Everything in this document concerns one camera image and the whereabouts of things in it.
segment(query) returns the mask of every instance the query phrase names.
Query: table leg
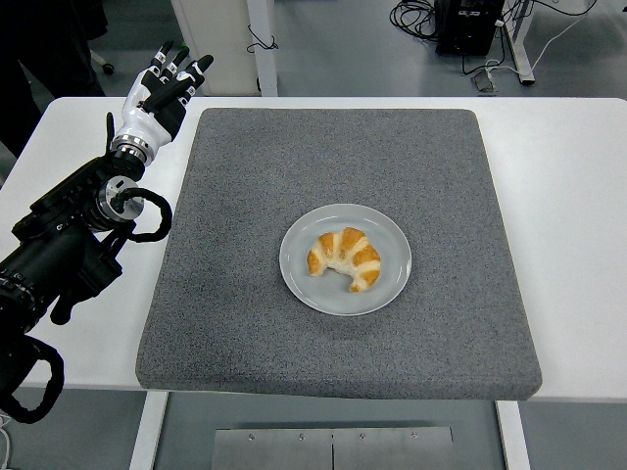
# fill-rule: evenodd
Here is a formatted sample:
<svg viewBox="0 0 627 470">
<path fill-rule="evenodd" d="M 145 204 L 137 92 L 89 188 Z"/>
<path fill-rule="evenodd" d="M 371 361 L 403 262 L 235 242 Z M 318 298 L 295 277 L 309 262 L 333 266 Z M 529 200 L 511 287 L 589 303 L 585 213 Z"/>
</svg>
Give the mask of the table leg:
<svg viewBox="0 0 627 470">
<path fill-rule="evenodd" d="M 164 423 L 168 392 L 148 392 L 141 413 L 129 470 L 152 470 Z"/>
<path fill-rule="evenodd" d="M 496 401 L 507 470 L 531 470 L 517 401 Z"/>
<path fill-rule="evenodd" d="M 506 5 L 504 6 L 505 11 L 511 7 L 509 4 L 512 1 L 513 0 L 506 1 Z M 523 85 L 531 85 L 536 81 L 524 46 L 525 36 L 529 31 L 533 17 L 532 7 L 532 0 L 523 0 L 520 7 L 509 14 L 505 25 L 511 55 L 513 56 L 516 69 L 520 72 L 518 79 Z"/>
<path fill-rule="evenodd" d="M 273 43 L 274 0 L 247 0 L 251 30 L 266 45 Z M 260 42 L 253 37 L 253 42 Z M 257 76 L 262 96 L 278 96 L 274 49 L 255 46 Z"/>
</svg>

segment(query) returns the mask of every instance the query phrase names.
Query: black box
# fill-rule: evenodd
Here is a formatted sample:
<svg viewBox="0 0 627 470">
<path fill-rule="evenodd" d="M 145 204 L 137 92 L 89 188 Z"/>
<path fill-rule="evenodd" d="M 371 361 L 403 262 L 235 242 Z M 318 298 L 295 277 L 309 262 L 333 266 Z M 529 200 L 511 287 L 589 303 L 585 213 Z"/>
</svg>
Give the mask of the black box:
<svg viewBox="0 0 627 470">
<path fill-rule="evenodd" d="M 485 56 L 505 0 L 435 0 L 438 54 Z"/>
</svg>

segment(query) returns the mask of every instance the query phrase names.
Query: bread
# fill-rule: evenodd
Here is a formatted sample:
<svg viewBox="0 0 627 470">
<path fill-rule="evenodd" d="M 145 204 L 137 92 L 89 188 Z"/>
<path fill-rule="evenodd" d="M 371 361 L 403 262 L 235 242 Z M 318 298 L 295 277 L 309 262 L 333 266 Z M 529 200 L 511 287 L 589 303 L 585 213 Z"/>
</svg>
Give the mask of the bread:
<svg viewBox="0 0 627 470">
<path fill-rule="evenodd" d="M 351 292 L 368 290 L 379 278 L 381 257 L 365 234 L 353 227 L 320 235 L 307 255 L 312 276 L 327 267 L 353 277 Z"/>
</svg>

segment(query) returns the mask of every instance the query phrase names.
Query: black robotic arm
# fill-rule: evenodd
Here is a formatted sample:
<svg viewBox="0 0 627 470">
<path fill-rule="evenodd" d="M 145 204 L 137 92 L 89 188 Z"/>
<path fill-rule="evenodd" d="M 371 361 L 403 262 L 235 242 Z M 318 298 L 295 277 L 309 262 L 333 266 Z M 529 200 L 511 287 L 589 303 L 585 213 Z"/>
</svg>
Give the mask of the black robotic arm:
<svg viewBox="0 0 627 470">
<path fill-rule="evenodd" d="M 162 69 L 171 45 L 166 43 L 150 67 L 138 74 L 123 105 L 123 125 L 115 134 L 113 117 L 107 115 L 105 154 L 32 204 L 30 214 L 12 230 L 20 245 L 0 262 L 0 408 L 17 421 L 43 418 L 64 385 L 57 351 L 26 333 L 53 302 L 50 319 L 63 325 L 75 304 L 98 296 L 120 277 L 116 256 L 126 241 L 158 241 L 169 233 L 168 202 L 136 182 L 178 133 L 185 106 L 213 61 L 204 56 L 178 71 L 189 54 L 183 48 Z M 155 233 L 135 234 L 134 219 L 144 200 L 161 209 L 162 222 Z M 109 233 L 99 241 L 94 235 L 99 232 Z M 29 410 L 13 393 L 38 360 L 49 362 L 51 378 L 42 403 Z"/>
</svg>

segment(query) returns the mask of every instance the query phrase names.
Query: gray floor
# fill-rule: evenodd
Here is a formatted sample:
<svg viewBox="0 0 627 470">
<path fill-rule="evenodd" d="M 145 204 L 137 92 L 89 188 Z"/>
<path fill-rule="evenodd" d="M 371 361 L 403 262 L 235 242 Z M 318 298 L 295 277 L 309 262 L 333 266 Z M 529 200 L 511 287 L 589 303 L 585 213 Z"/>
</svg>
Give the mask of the gray floor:
<svg viewBox="0 0 627 470">
<path fill-rule="evenodd" d="M 275 0 L 281 96 L 478 96 L 457 57 L 439 57 L 388 21 L 396 0 Z M 182 40 L 168 0 L 106 0 L 110 32 L 92 48 L 116 67 L 104 75 L 110 96 L 125 96 L 137 72 L 167 38 Z M 569 2 L 551 3 L 564 10 Z M 603 0 L 588 18 L 554 41 L 535 69 L 536 83 L 494 72 L 497 96 L 575 96 L 627 99 L 627 5 Z M 536 6 L 526 41 L 535 59 L 549 39 L 574 20 Z M 495 41 L 489 58 L 499 59 Z M 467 68 L 483 63 L 468 59 Z M 505 65 L 513 66 L 506 51 Z M 34 79 L 42 110 L 51 97 Z M 15 159 L 0 147 L 0 184 Z M 25 397 L 33 391 L 24 391 Z M 65 391 L 40 425 L 9 423 L 13 468 L 124 468 L 143 393 Z M 627 406 L 521 404 L 533 470 L 624 468 Z M 215 429 L 264 425 L 344 427 L 451 425 L 459 436 L 460 468 L 504 468 L 493 407 L 486 402 L 361 402 L 333 399 L 174 394 L 156 468 L 209 468 Z M 4 445 L 0 440 L 0 455 Z"/>
</svg>

